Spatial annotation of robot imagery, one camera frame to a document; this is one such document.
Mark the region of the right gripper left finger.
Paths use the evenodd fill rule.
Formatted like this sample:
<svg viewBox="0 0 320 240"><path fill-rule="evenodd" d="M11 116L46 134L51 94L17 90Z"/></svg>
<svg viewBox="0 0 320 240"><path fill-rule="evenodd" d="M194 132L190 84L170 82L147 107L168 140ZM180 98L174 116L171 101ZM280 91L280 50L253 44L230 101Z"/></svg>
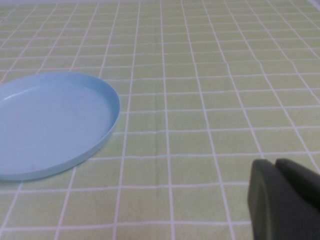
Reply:
<svg viewBox="0 0 320 240"><path fill-rule="evenodd" d="M255 240L320 238L320 198L301 197L276 162L252 162L247 202Z"/></svg>

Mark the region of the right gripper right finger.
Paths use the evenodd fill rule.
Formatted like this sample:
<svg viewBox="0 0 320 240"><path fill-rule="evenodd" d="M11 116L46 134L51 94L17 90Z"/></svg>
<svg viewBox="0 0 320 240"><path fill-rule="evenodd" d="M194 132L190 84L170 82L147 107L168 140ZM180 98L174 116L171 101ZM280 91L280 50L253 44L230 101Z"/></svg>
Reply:
<svg viewBox="0 0 320 240"><path fill-rule="evenodd" d="M320 175L287 158L279 158L276 168L302 198L320 197Z"/></svg>

